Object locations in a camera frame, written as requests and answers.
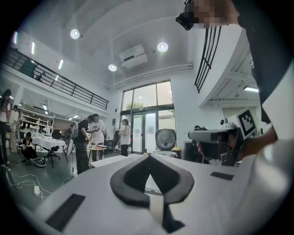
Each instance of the balcony railing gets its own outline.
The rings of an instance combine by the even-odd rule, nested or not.
[[[32,79],[62,91],[67,95],[95,105],[101,109],[107,109],[108,100],[105,100],[104,98],[81,87],[80,85],[77,85],[37,61],[34,61],[19,52],[17,49],[9,48],[6,55],[3,57],[2,62],[17,71],[28,75]]]
[[[207,45],[208,34],[210,34],[210,36],[209,36],[209,43]],[[203,86],[203,83],[206,80],[208,72],[211,69],[213,58],[215,57],[215,52],[217,49],[217,45],[219,43],[220,34],[221,34],[221,26],[207,29],[205,32],[205,41],[204,41],[204,48],[202,52],[202,58],[201,58],[198,74],[195,81],[195,86],[197,87],[198,93],[200,93],[200,90]]]

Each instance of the floor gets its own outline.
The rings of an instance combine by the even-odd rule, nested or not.
[[[11,172],[8,172],[6,169],[1,168],[0,175],[2,179],[7,183],[7,187],[13,185],[10,186],[9,189],[11,195],[15,198],[16,203],[25,206],[31,211],[34,211],[35,208],[40,203],[42,203],[42,198],[37,197],[34,194],[34,186],[29,185],[32,183],[26,182],[26,184],[28,184],[27,186],[20,184],[22,186],[21,189],[18,189],[15,184],[31,179],[36,183],[36,185],[39,185],[36,178],[38,177],[38,181],[40,182],[40,185],[43,187],[44,190],[54,192],[62,186],[63,182],[66,179],[77,173],[75,153],[73,153],[73,157],[70,156],[68,158],[67,163],[64,153],[62,151],[57,152],[57,155],[60,156],[60,160],[57,157],[53,157],[54,168],[52,168],[52,164],[48,160],[44,168],[39,168],[34,164],[26,165],[25,163],[21,162],[23,160],[21,154],[9,153],[8,150],[7,154],[8,160],[10,161]],[[38,157],[44,157],[46,155],[47,152],[45,151],[37,151]],[[106,154],[103,156],[103,158],[108,158],[116,155],[117,154]],[[43,191],[43,197],[47,197],[49,195],[49,193]]]

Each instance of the ceiling vent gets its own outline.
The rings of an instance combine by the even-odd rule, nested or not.
[[[134,46],[119,55],[122,67],[132,68],[148,61],[142,45]]]

